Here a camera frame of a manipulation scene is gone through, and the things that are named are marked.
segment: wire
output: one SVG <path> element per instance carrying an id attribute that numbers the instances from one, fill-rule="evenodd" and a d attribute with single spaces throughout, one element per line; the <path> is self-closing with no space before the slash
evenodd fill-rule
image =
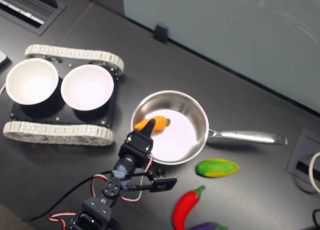
<path id="1" fill-rule="evenodd" d="M 152 160 L 153 160 L 153 159 L 154 159 L 154 157 L 152 156 L 152 154 L 150 154 L 150 160 L 149 160 L 148 165 L 145 167 L 144 173 L 148 172 L 148 170 L 149 170 L 149 168 L 150 168 L 150 166 L 151 166 L 151 164 L 152 164 Z M 141 177 L 140 186 L 142 186 L 142 183 L 143 183 L 143 181 L 144 181 L 144 177 L 145 177 L 145 176 L 142 176 L 142 177 Z M 138 197 L 135 198 L 135 199 L 126 198 L 126 197 L 123 197 L 123 196 L 121 196 L 121 199 L 122 199 L 123 201 L 125 201 L 125 202 L 133 203 L 133 202 L 139 201 L 140 198 L 141 198 L 141 196 L 142 196 L 142 190 L 140 190 Z"/>
<path id="2" fill-rule="evenodd" d="M 314 189 L 320 193 L 320 188 L 316 185 L 315 179 L 314 179 L 314 165 L 316 162 L 316 159 L 320 157 L 320 152 L 317 152 L 313 157 L 311 158 L 310 165 L 309 165 L 309 178 L 311 185 L 314 187 Z"/>
<path id="3" fill-rule="evenodd" d="M 0 95 L 3 93 L 5 89 L 6 89 L 6 84 L 3 84 L 3 86 L 0 88 Z"/>
<path id="4" fill-rule="evenodd" d="M 313 222 L 314 222 L 314 225 L 315 225 L 316 229 L 317 229 L 317 230 L 320 230 L 320 226 L 319 226 L 319 224 L 318 224 L 318 222 L 317 222 L 317 219 L 316 219 L 316 213 L 317 213 L 317 212 L 320 212 L 320 209 L 316 209 L 316 210 L 314 210 L 314 211 L 312 212 L 312 220 L 313 220 Z"/>
<path id="5" fill-rule="evenodd" d="M 93 179 L 91 180 L 91 186 L 90 186 L 92 197 L 96 197 L 95 186 L 94 186 L 94 181 L 95 181 L 96 178 L 100 178 L 100 179 L 103 179 L 106 182 L 108 182 L 108 178 L 106 176 L 101 175 L 101 174 L 94 175 Z"/>
<path id="6" fill-rule="evenodd" d="M 50 221 L 54 221 L 54 222 L 60 222 L 62 224 L 62 230 L 66 230 L 66 222 L 65 220 L 61 219 L 61 218 L 57 218 L 59 216 L 74 216 L 76 215 L 76 212 L 73 211 L 64 211 L 64 212 L 57 212 L 54 214 L 51 214 L 49 217 Z"/>
<path id="7" fill-rule="evenodd" d="M 112 173 L 112 171 L 103 171 L 101 173 L 99 173 L 100 175 L 102 174 L 110 174 Z M 35 216 L 35 217 L 32 217 L 32 218 L 29 218 L 29 219 L 24 219 L 23 221 L 24 222 L 32 222 L 32 221 L 35 221 L 35 220 L 38 220 L 42 217 L 44 217 L 45 215 L 47 215 L 48 213 L 50 213 L 50 211 L 52 209 L 54 209 L 59 203 L 61 203 L 66 197 L 68 197 L 71 193 L 73 193 L 76 189 L 78 189 L 80 186 L 82 186 L 83 184 L 91 181 L 94 177 L 91 176 L 91 177 L 88 177 L 87 179 L 81 181 L 80 183 L 78 183 L 76 186 L 74 186 L 73 188 L 71 188 L 67 193 L 65 193 L 62 197 L 59 198 L 58 201 L 56 201 L 48 210 L 46 210 L 45 212 L 39 214 L 38 216 Z"/>

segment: white cable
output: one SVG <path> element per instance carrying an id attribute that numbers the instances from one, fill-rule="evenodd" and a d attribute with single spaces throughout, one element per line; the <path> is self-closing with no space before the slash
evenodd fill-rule
<path id="1" fill-rule="evenodd" d="M 144 170 L 144 173 L 148 172 L 148 170 L 149 170 L 149 168 L 150 168 L 150 166 L 151 166 L 151 164 L 152 164 L 152 160 L 153 160 L 153 156 L 152 156 L 152 154 L 150 154 L 150 160 L 149 160 L 149 163 L 148 163 L 148 165 L 146 166 L 146 168 L 145 168 L 145 170 Z M 142 183 L 143 183 L 143 181 L 144 181 L 144 177 L 145 177 L 145 176 L 142 176 L 142 177 L 141 177 L 140 186 L 142 186 Z M 135 199 L 126 198 L 126 197 L 123 197 L 123 196 L 121 196 L 121 199 L 122 199 L 123 201 L 125 201 L 125 202 L 133 203 L 133 202 L 139 201 L 140 198 L 141 198 L 141 196 L 142 196 L 142 191 L 140 190 L 138 197 L 135 198 Z"/>
<path id="2" fill-rule="evenodd" d="M 316 159 L 320 157 L 320 152 L 317 152 L 313 157 L 311 158 L 310 165 L 309 165 L 309 178 L 311 185 L 314 187 L 314 189 L 320 193 L 320 188 L 316 185 L 315 179 L 314 179 L 314 165 L 316 162 Z"/>
<path id="3" fill-rule="evenodd" d="M 0 88 L 0 95 L 3 93 L 5 89 L 6 89 L 6 84 L 3 84 L 3 86 Z"/>

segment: gray device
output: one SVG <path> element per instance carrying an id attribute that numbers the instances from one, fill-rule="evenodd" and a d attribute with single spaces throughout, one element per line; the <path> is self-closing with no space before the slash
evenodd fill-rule
<path id="1" fill-rule="evenodd" d="M 4 65 L 8 60 L 7 55 L 0 50 L 0 67 L 2 67 L 2 65 Z"/>

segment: black cable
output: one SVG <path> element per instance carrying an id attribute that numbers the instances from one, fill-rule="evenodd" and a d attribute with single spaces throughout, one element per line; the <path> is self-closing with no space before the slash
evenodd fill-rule
<path id="1" fill-rule="evenodd" d="M 103 171 L 99 174 L 110 174 L 112 173 L 112 171 Z M 82 182 L 78 183 L 76 186 L 74 186 L 73 188 L 71 188 L 66 194 L 64 194 L 62 197 L 60 197 L 60 199 L 58 201 L 56 201 L 47 211 L 45 211 L 44 213 L 41 213 L 40 215 L 38 216 L 35 216 L 35 217 L 32 217 L 32 218 L 29 218 L 29 219 L 23 219 L 22 221 L 23 222 L 32 222 L 32 221 L 35 221 L 35 220 L 38 220 L 42 217 L 44 217 L 45 215 L 47 215 L 48 213 L 50 213 L 50 211 L 52 209 L 54 209 L 59 203 L 61 203 L 66 197 L 68 197 L 73 191 L 75 191 L 77 188 L 79 188 L 80 186 L 82 186 L 83 184 L 89 182 L 90 180 L 94 179 L 93 176 L 91 177 L 88 177 L 87 179 L 83 180 Z"/>
<path id="2" fill-rule="evenodd" d="M 313 220 L 313 222 L 314 222 L 314 225 L 315 225 L 316 229 L 320 230 L 320 226 L 319 226 L 319 224 L 318 224 L 318 222 L 317 222 L 317 219 L 316 219 L 316 213 L 317 213 L 317 212 L 320 212 L 320 209 L 316 209 L 316 210 L 314 210 L 314 211 L 312 212 L 312 220 Z"/>

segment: black desk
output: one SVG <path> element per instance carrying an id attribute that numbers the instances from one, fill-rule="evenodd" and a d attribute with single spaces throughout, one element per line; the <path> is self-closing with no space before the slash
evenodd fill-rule
<path id="1" fill-rule="evenodd" d="M 300 191 L 286 166 L 303 127 L 320 134 L 320 119 L 184 50 L 153 40 L 149 32 L 88 0 L 61 0 L 68 5 L 38 37 L 0 17 L 0 49 L 14 64 L 30 44 L 110 51 L 125 62 L 114 119 L 115 143 L 110 147 L 27 144 L 0 134 L 0 201 L 21 218 L 46 210 L 69 188 L 95 173 L 110 169 L 130 131 L 137 104 L 160 90 L 178 90 L 199 101 L 217 130 L 257 130 L 288 137 L 287 146 L 212 142 L 192 161 L 166 167 L 178 183 L 170 192 L 145 192 L 137 203 L 119 201 L 113 216 L 122 230 L 168 230 L 179 197 L 204 184 L 207 189 L 187 218 L 186 227 L 217 221 L 230 230 L 306 230 L 313 225 L 318 195 Z M 11 66 L 0 73 L 0 85 Z M 9 120 L 12 102 L 0 97 L 0 126 Z M 196 164 L 224 158 L 239 164 L 228 177 L 195 175 Z M 90 196 L 85 185 L 54 212 L 75 211 Z M 37 229 L 60 229 L 42 218 Z"/>

